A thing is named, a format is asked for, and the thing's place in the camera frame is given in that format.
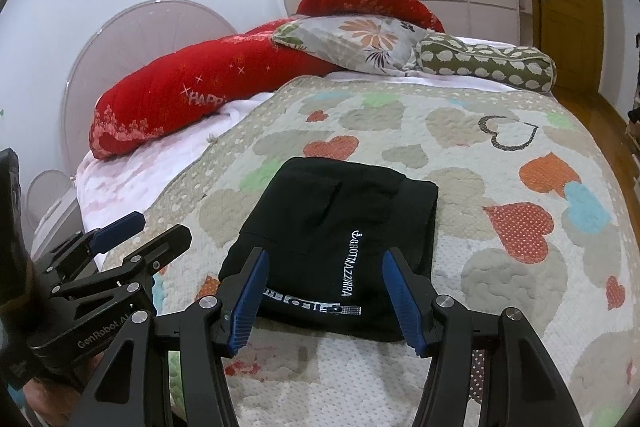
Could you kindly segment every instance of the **red pillow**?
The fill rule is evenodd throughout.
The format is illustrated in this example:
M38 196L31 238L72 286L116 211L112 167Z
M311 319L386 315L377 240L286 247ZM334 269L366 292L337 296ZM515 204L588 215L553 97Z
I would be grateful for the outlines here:
M418 0L302 0L298 13L310 17L340 13L386 15L444 33L440 20Z
M291 22L291 21L297 21L298 19L303 19L303 18L304 17L300 15L294 15L293 17L285 17L284 19L278 19L276 21L267 22L261 26L258 26L257 28L254 28L253 30L249 30L247 33L244 33L243 35L255 35L256 33L263 33L263 32L273 33L274 31L276 31L277 28L279 28L283 24L286 24L287 22Z
M231 100L272 91L301 74L340 68L271 42L271 31L201 42L157 58L105 92L89 131L94 157L126 154Z

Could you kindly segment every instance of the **pillow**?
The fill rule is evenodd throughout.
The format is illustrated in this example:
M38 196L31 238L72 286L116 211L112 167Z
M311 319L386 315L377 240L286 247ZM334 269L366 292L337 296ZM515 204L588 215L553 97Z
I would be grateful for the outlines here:
M536 48L466 44L445 34L431 33L418 44L417 66L424 73L464 74L537 92L549 92L556 81L556 64Z
M305 18L303 15L294 15L293 17L277 19L276 21L267 22L265 24L258 26L257 28L254 28L253 30L249 30L247 33L244 33L243 35L254 35L256 33L273 32L274 30L282 26L284 23L297 21L303 18Z
M302 74L339 68L276 46L271 32L201 42L157 58L111 87L98 100L89 131L97 159L131 152L230 100L272 91Z
M404 76L415 70L415 47L432 30L375 15L334 15L289 22L271 40L362 73Z
M420 28L444 32L440 20L418 0L302 0L298 13L311 17L341 13L386 15Z

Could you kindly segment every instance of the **floral pillow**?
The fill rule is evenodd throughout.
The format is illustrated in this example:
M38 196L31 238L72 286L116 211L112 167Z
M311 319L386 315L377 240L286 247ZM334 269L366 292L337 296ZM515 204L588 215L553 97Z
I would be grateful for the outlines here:
M376 15L334 15L289 22L271 36L348 70L405 76L415 69L416 47L433 30Z
M528 46L497 48L432 33L418 44L417 55L424 73L478 76L537 92L549 92L556 81L551 57Z

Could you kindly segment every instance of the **wooden floor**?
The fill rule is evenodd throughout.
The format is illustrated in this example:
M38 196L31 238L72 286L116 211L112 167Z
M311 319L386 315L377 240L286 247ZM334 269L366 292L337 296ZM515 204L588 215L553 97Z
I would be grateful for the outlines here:
M634 192L638 166L631 156L632 145L625 135L625 122L600 94L588 96L561 87L555 87L553 92L558 102L588 129L609 162L622 188L640 244L640 202Z

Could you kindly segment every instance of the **silver screw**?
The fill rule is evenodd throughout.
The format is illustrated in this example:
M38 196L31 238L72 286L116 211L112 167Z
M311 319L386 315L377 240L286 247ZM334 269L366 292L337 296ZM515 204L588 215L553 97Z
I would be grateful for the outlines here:
M138 310L133 315L131 315L131 320L136 324L142 324L148 318L149 314L144 310Z
M507 308L504 314L512 321L519 321L522 318L522 312L517 308Z
M436 297L436 304L441 308L451 308L454 302L453 297L449 295L438 295Z
M213 295L207 295L206 297L200 299L200 307L204 309L213 308L213 306L215 306L216 304L218 304L218 299L216 299Z

